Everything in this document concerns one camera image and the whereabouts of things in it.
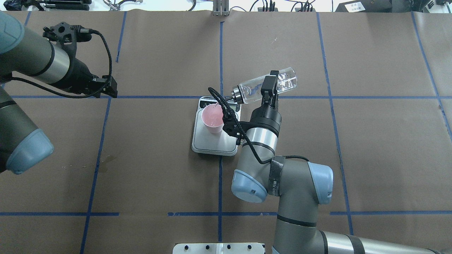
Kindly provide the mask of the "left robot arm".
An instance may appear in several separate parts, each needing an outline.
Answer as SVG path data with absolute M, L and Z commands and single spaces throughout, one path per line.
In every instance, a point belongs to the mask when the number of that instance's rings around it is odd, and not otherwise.
M 100 37 L 107 54 L 107 74 L 98 76 L 77 57 L 78 45 Z M 55 97 L 116 98 L 117 82 L 106 37 L 98 30 L 59 22 L 41 34 L 15 16 L 1 12 L 1 172 L 21 175 L 55 150 L 50 138 L 19 106 L 27 93 L 7 85 L 25 85 Z

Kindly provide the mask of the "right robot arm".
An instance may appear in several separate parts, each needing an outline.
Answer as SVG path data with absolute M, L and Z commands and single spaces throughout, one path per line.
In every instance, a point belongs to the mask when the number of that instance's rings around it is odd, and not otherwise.
M 334 173 L 329 166 L 301 156 L 276 156 L 281 127 L 278 87 L 293 88 L 295 75 L 271 71 L 260 87 L 261 106 L 250 121 L 224 127 L 244 140 L 234 170 L 231 191 L 248 202 L 261 203 L 268 195 L 279 198 L 274 254 L 450 254 L 451 250 L 423 249 L 355 235 L 317 229 L 318 206 L 329 204 Z

